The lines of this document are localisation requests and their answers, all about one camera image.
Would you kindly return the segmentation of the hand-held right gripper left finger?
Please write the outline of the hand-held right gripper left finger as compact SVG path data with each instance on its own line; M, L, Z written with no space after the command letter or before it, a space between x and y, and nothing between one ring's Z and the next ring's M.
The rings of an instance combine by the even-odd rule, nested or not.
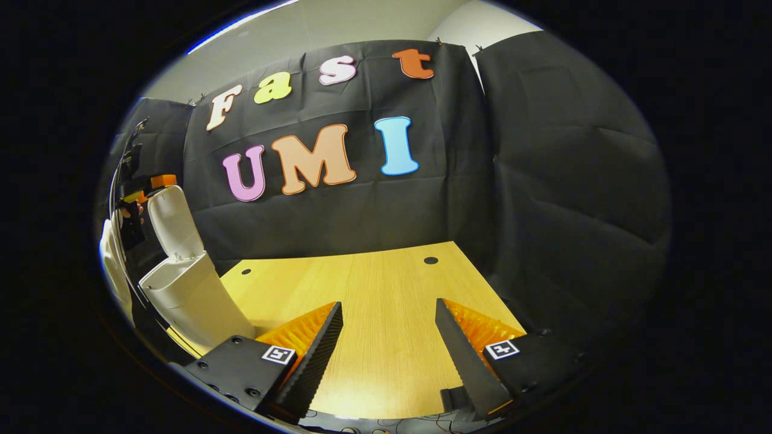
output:
M297 423L311 407L343 328L342 303L326 303L258 338L227 337L181 373L245 411Z

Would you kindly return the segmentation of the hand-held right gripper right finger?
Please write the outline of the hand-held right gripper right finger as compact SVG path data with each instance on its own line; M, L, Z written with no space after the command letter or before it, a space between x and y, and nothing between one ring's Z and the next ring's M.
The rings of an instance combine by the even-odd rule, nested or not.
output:
M461 303L436 300L435 326L478 418L540 406L579 378L587 354L550 329L524 333Z

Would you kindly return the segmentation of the white desktop garbage bin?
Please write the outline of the white desktop garbage bin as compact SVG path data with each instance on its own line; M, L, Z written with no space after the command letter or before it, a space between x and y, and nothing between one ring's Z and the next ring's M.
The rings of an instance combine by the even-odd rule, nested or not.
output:
M187 342L209 351L229 338L254 339L256 327L224 287L196 228L183 189L147 201L165 258L139 281L157 312Z

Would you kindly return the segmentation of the wooden desktop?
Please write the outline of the wooden desktop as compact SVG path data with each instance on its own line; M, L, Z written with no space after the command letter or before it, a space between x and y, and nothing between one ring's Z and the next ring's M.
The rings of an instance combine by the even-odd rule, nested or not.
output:
M343 418L426 417L442 411L440 390L461 385L435 326L444 298L522 329L453 242L295 259L247 259L220 278L221 297L195 295L204 326L242 312L258 333L341 302L344 327L311 409Z

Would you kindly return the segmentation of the black backdrop cloth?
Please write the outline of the black backdrop cloth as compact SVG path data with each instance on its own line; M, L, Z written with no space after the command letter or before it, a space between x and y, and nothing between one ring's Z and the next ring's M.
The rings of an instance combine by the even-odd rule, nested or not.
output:
M241 259L455 242L525 326L589 354L639 323L672 201L644 116L548 32L471 57L348 42L257 63L193 104L143 97L96 182L147 124L137 176L176 175L218 272Z

